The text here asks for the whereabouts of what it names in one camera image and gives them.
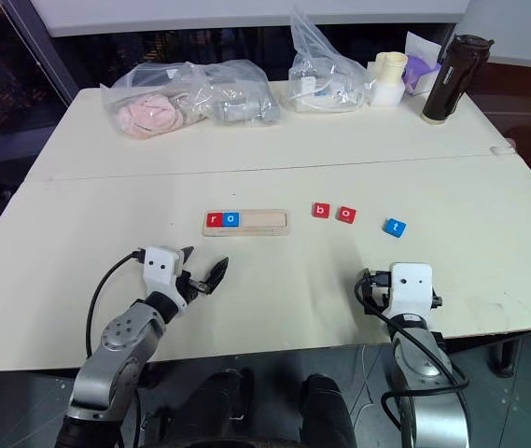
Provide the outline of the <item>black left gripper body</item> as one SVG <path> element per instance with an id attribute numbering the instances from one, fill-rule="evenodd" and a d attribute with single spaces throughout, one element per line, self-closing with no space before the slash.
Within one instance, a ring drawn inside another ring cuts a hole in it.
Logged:
<path id="1" fill-rule="evenodd" d="M 176 278 L 175 287 L 186 304 L 191 304 L 200 294 L 210 294 L 210 286 L 208 284 L 194 280 L 191 277 L 191 273 L 185 270 Z"/>

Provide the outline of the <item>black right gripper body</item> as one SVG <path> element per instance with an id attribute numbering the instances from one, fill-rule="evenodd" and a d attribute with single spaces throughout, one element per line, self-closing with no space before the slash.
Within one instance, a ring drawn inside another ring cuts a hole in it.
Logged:
<path id="1" fill-rule="evenodd" d="M 436 309 L 442 306 L 432 286 L 431 269 L 362 272 L 363 299 L 376 309 Z"/>

